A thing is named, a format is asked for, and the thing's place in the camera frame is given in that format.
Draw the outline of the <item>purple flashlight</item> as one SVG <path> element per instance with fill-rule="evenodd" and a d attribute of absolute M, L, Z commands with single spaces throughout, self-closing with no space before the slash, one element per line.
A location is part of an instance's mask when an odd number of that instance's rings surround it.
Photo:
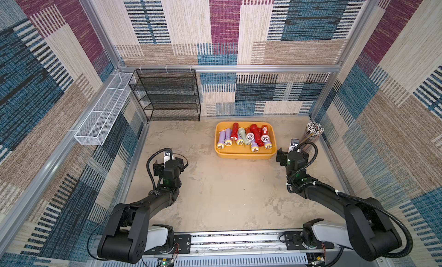
<path fill-rule="evenodd" d="M 273 147 L 273 144 L 272 144 L 271 141 L 266 141 L 266 142 L 264 143 L 264 147 L 265 147 L 266 150 L 271 150 L 272 147 Z"/>
<path fill-rule="evenodd" d="M 226 128 L 225 130 L 225 138 L 224 138 L 224 144 L 225 146 L 232 146 L 233 141 L 231 140 L 231 134 L 232 134 L 232 130 L 231 128 Z"/>
<path fill-rule="evenodd" d="M 225 148 L 225 137 L 226 137 L 226 132 L 225 130 L 221 130 L 219 132 L 219 137 L 218 137 L 218 142 L 216 147 L 220 150 Z"/>
<path fill-rule="evenodd" d="M 243 139 L 240 135 L 238 135 L 238 138 L 237 138 L 237 140 L 236 140 L 236 144 L 237 144 L 238 146 L 241 146 L 241 145 L 244 144 L 244 139 Z"/>
<path fill-rule="evenodd" d="M 256 143 L 254 139 L 251 141 L 251 151 L 253 153 L 259 152 L 259 145 Z"/>

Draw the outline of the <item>pale green flashlight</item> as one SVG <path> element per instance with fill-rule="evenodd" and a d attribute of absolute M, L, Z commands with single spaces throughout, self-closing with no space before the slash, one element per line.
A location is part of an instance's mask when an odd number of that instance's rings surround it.
<path fill-rule="evenodd" d="M 238 134 L 244 139 L 244 145 L 246 145 L 246 146 L 251 145 L 251 142 L 248 141 L 248 140 L 246 139 L 246 131 L 245 131 L 245 128 L 243 128 L 243 127 L 239 127 L 239 128 L 238 128 Z"/>

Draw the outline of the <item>yellow plastic storage tray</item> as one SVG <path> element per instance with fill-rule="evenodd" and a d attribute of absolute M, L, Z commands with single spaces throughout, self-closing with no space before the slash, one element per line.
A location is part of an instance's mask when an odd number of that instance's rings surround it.
<path fill-rule="evenodd" d="M 270 159 L 277 152 L 273 127 L 257 121 L 224 121 L 215 127 L 214 148 L 227 159 Z"/>

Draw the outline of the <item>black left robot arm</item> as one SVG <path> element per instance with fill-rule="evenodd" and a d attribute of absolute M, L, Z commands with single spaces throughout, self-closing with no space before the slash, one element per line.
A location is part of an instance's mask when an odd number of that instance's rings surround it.
<path fill-rule="evenodd" d="M 174 156 L 171 148 L 160 149 L 148 158 L 146 170 L 153 189 L 139 201 L 117 204 L 96 225 L 86 243 L 92 259 L 137 264 L 151 249 L 173 250 L 173 228 L 166 225 L 150 227 L 149 221 L 177 200 L 182 186 L 180 174 L 188 167 L 185 160 L 184 156 Z"/>

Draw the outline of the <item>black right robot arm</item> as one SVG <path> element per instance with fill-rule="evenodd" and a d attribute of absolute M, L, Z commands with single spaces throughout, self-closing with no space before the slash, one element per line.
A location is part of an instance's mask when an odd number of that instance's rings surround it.
<path fill-rule="evenodd" d="M 345 220 L 343 224 L 329 223 L 322 218 L 306 222 L 300 233 L 303 246 L 316 249 L 324 242 L 337 244 L 340 250 L 329 266 L 340 259 L 345 249 L 352 249 L 366 261 L 409 255 L 414 247 L 410 231 L 377 199 L 346 194 L 308 174 L 307 168 L 317 154 L 315 143 L 301 143 L 298 139 L 292 139 L 287 152 L 278 149 L 276 154 L 276 162 L 285 167 L 289 193 L 315 201 Z"/>

